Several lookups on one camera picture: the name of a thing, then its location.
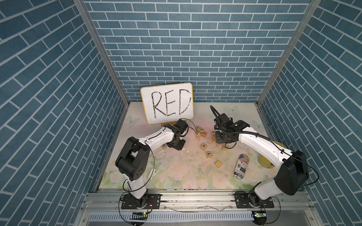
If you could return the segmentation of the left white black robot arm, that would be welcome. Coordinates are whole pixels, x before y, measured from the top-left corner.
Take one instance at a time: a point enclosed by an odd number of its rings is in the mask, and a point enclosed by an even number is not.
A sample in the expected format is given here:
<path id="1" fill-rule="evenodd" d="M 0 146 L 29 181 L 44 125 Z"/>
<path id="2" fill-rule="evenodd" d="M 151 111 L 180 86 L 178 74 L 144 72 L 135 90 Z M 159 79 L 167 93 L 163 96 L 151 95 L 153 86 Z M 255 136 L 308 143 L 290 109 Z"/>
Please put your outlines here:
<path id="1" fill-rule="evenodd" d="M 143 173 L 146 170 L 149 155 L 162 145 L 182 150 L 186 141 L 183 137 L 188 133 L 188 124 L 179 119 L 176 124 L 166 124 L 157 132 L 142 138 L 130 137 L 126 140 L 115 166 L 126 178 L 129 190 L 124 196 L 133 208 L 142 208 L 148 201 L 148 190 Z"/>

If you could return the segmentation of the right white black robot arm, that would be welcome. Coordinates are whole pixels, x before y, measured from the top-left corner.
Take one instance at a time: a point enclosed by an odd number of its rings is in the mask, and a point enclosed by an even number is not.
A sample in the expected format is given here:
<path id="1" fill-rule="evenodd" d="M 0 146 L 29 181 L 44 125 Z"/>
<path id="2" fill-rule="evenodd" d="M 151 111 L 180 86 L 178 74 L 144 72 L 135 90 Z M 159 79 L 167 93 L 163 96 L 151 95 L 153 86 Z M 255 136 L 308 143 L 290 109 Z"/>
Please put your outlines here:
<path id="1" fill-rule="evenodd" d="M 260 207 L 263 202 L 281 193 L 294 195 L 309 179 L 306 156 L 302 151 L 291 151 L 259 134 L 246 122 L 233 122 L 214 119 L 216 123 L 216 142 L 227 144 L 241 142 L 256 150 L 278 170 L 276 176 L 255 185 L 248 195 L 248 201 L 253 207 Z"/>

